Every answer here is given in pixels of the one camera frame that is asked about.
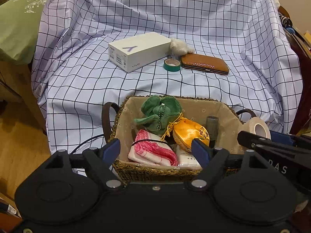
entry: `white cloth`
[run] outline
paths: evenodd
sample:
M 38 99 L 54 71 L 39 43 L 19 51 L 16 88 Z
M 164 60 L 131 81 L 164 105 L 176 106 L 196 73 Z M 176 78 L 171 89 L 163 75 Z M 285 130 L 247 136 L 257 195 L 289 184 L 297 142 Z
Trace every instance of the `white cloth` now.
M 148 134 L 148 139 L 157 140 L 157 141 L 161 140 L 161 137 L 153 133 L 147 132 L 147 131 L 145 132 Z M 167 144 L 158 143 L 154 141 L 152 143 L 156 143 L 159 147 L 165 148 L 167 150 L 172 150 Z M 128 154 L 128 158 L 135 162 L 146 164 L 146 165 L 171 166 L 171 163 L 168 159 L 163 158 L 161 156 L 157 156 L 151 152 L 144 151 L 142 155 L 138 155 L 135 152 L 135 145 L 131 146 L 131 150 Z
M 163 60 L 127 74 L 109 61 L 109 42 L 152 31 L 222 58 L 228 76 L 168 72 Z M 102 104 L 120 105 L 127 96 L 212 98 L 235 111 L 252 109 L 270 129 L 287 133 L 302 92 L 298 58 L 273 0 L 48 0 L 32 86 L 52 153 L 102 133 Z

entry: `vivo phone box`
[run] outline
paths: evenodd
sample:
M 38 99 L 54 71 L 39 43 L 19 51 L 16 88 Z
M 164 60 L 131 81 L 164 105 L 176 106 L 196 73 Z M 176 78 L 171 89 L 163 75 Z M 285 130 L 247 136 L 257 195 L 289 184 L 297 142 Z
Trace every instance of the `vivo phone box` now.
M 108 44 L 109 59 L 127 73 L 170 55 L 171 40 L 149 32 Z

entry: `white tape roll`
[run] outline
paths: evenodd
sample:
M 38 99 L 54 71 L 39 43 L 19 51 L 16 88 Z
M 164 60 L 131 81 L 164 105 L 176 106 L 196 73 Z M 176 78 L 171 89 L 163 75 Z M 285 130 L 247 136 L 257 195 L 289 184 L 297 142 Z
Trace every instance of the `white tape roll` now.
M 242 130 L 271 139 L 271 134 L 268 126 L 259 117 L 253 117 L 245 124 L 243 124 Z

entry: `leather wallet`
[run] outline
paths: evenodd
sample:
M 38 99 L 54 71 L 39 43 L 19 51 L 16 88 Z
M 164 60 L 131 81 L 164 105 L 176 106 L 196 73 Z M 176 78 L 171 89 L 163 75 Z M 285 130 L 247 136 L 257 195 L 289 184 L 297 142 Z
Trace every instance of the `leather wallet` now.
M 188 53 L 181 57 L 181 64 L 185 69 L 221 75 L 227 75 L 229 73 L 229 67 L 222 59 L 201 54 Z

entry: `yellow silk pouch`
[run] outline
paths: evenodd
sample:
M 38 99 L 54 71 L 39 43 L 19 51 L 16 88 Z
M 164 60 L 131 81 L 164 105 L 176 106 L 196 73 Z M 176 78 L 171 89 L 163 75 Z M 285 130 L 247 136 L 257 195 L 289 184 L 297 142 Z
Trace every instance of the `yellow silk pouch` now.
M 207 130 L 202 125 L 182 117 L 182 113 L 173 123 L 168 124 L 162 140 L 165 136 L 170 136 L 171 131 L 175 142 L 186 152 L 191 152 L 191 143 L 195 138 L 200 139 L 207 146 L 210 144 Z

